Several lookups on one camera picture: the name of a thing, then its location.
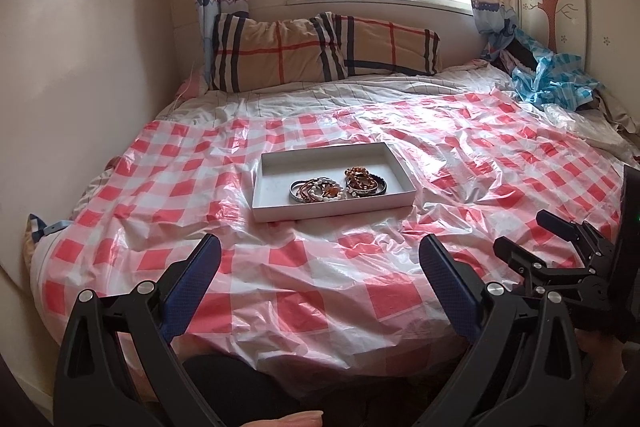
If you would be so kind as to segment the right hand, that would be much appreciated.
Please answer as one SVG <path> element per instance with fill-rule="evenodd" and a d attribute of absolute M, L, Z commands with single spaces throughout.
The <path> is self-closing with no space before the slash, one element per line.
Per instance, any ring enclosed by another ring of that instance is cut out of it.
<path fill-rule="evenodd" d="M 625 345 L 600 332 L 575 331 L 584 355 L 586 426 L 639 425 L 639 351 L 624 364 Z"/>

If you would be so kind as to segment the left hand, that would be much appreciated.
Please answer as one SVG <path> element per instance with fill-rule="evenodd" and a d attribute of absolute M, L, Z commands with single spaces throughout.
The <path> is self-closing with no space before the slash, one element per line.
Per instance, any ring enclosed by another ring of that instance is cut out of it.
<path fill-rule="evenodd" d="M 286 415 L 277 419 L 250 421 L 242 427 L 321 427 L 323 423 L 321 411 L 306 411 Z"/>

